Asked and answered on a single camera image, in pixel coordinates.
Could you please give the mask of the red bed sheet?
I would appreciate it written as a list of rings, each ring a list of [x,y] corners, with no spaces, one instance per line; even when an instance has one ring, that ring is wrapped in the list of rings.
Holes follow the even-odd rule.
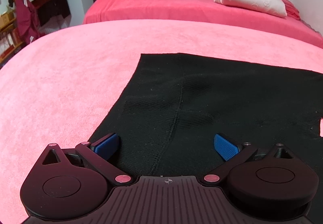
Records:
[[[239,26],[322,47],[322,35],[291,17],[216,4],[214,0],[96,0],[85,24],[125,19],[170,19]]]

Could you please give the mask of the black pants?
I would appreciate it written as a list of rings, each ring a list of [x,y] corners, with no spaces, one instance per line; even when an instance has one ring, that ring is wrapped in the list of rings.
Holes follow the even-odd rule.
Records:
[[[115,132],[100,223],[322,223],[322,75],[190,54],[144,54],[91,136]],[[221,133],[242,146],[225,161]]]

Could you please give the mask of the folded red blanket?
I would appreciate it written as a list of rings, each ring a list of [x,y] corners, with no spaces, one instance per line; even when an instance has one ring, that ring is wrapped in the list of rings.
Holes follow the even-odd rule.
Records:
[[[299,10],[294,6],[294,4],[289,0],[282,1],[285,4],[287,16],[295,20],[301,20]]]

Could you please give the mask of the pink fleece blanket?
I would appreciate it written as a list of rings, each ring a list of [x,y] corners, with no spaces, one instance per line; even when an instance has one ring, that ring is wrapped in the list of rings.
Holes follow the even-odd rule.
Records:
[[[41,37],[1,69],[1,221],[27,217],[20,187],[47,144],[90,138],[143,53],[190,53],[322,72],[322,49],[277,34],[180,20],[117,20]]]

